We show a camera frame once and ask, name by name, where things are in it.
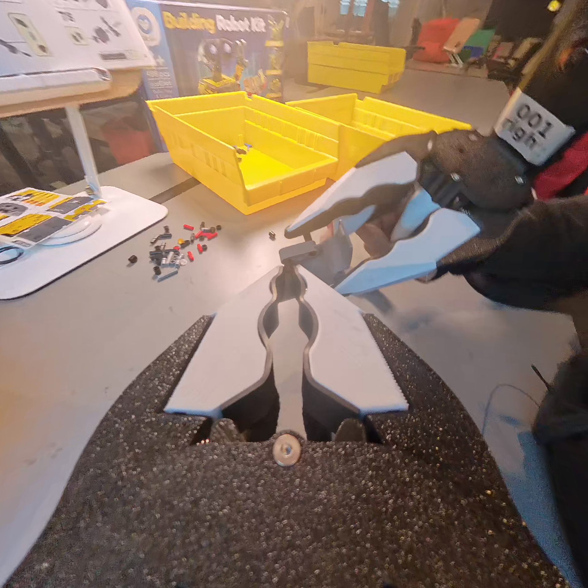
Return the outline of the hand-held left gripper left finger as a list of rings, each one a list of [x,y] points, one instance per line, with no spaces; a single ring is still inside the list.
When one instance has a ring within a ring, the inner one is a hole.
[[[192,354],[165,413],[267,416],[278,395],[269,334],[277,324],[277,266],[223,304]]]

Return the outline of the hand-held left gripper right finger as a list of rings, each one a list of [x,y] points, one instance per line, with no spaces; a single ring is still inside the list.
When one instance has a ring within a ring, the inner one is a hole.
[[[371,334],[364,313],[347,298],[299,266],[305,283],[300,310],[307,311],[306,350],[310,376],[359,414],[407,411],[409,404]]]

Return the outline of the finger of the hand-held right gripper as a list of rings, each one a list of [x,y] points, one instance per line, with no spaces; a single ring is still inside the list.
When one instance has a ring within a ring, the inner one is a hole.
[[[357,165],[331,184],[284,231],[287,239],[344,220],[344,232],[355,232],[380,205],[399,205],[413,192],[418,162],[407,152]]]
[[[360,295],[429,275],[446,255],[481,231],[463,212],[440,208],[415,236],[397,241],[384,256],[357,266],[334,290],[341,295]]]

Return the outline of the yellow plastic parts bin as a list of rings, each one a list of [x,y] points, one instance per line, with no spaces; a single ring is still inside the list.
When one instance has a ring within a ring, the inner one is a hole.
[[[149,100],[174,164],[244,215],[324,186],[340,124],[246,92]]]

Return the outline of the person's right forearm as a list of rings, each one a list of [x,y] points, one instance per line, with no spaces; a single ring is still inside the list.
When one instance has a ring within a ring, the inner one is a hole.
[[[445,255],[433,279],[463,276],[503,305],[587,320],[587,195],[510,210],[463,209],[481,231]]]

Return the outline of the grey desk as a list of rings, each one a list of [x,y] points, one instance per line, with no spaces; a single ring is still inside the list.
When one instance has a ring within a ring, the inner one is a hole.
[[[245,216],[157,153],[101,173],[103,185],[164,204],[160,224],[221,224],[208,254],[161,283],[124,260],[148,230],[25,298],[1,303],[1,584],[34,544],[114,400],[202,315],[279,263],[284,228],[319,188]],[[268,232],[276,233],[270,240]],[[571,319],[496,305],[460,277],[350,298],[376,315],[458,396],[520,514],[570,578],[530,437],[546,380],[579,348]]]

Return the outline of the red plastic canister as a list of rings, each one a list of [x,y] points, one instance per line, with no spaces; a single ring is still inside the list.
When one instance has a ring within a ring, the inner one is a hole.
[[[550,201],[562,198],[563,193],[577,180],[587,177],[587,132],[566,147],[554,163],[545,167],[533,180],[536,199]]]

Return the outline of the pile of small brick pins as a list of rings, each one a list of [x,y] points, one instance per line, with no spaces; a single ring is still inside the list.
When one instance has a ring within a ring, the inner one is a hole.
[[[135,269],[146,267],[149,278],[162,282],[176,276],[185,266],[208,252],[210,244],[218,237],[221,224],[160,224],[148,229],[139,245],[133,247],[131,254],[124,260],[124,267]]]

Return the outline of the cream folding chair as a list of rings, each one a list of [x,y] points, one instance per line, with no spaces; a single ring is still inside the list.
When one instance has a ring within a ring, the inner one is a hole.
[[[460,19],[450,37],[446,40],[443,51],[449,58],[449,64],[463,68],[464,62],[459,56],[466,41],[479,29],[481,20],[477,18]]]

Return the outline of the blue printed kit box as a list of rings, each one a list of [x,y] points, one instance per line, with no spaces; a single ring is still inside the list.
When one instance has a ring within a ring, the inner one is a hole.
[[[287,12],[264,1],[127,1],[155,67],[145,100],[245,92],[283,102]]]

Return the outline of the person's black hoodie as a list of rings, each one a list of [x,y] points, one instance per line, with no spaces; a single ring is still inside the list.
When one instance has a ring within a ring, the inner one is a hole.
[[[564,537],[587,587],[587,350],[560,365],[533,423]]]

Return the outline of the red bucket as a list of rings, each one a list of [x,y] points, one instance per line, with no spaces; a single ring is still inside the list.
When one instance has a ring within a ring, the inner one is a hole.
[[[101,127],[116,162],[126,165],[153,153],[153,139],[148,124],[131,116],[111,119]]]

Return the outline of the instruction manual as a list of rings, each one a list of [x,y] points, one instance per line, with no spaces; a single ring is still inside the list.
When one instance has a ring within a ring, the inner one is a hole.
[[[1,1],[1,93],[106,87],[155,61],[125,1]]]

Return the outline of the white rounded base plate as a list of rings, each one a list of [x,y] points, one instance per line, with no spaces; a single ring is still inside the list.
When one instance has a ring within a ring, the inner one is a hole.
[[[1,266],[1,300],[23,298],[57,281],[140,232],[162,221],[164,205],[117,187],[103,187],[107,204],[87,227],[52,244],[34,246]]]

